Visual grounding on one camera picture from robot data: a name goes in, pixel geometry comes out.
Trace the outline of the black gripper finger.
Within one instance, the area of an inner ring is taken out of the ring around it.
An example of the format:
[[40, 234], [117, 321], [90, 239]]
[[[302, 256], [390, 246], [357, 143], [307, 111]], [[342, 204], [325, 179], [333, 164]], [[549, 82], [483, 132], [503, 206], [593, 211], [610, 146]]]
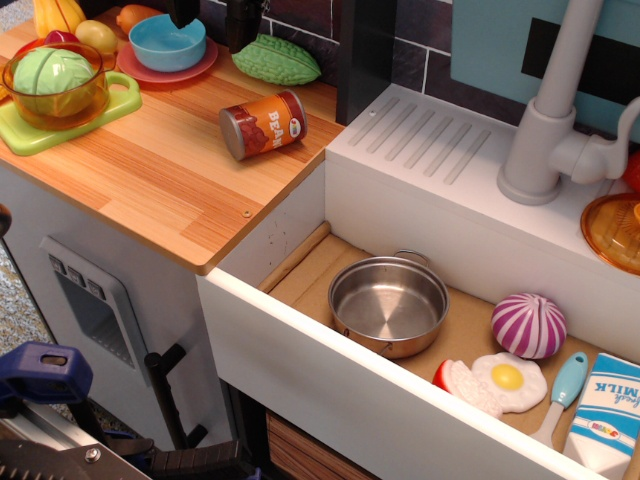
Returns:
[[226, 4], [225, 32], [231, 54], [237, 54], [257, 38], [263, 2], [258, 0], [229, 0]]
[[167, 13], [173, 24], [182, 29], [198, 18], [200, 14], [199, 0], [167, 0]]

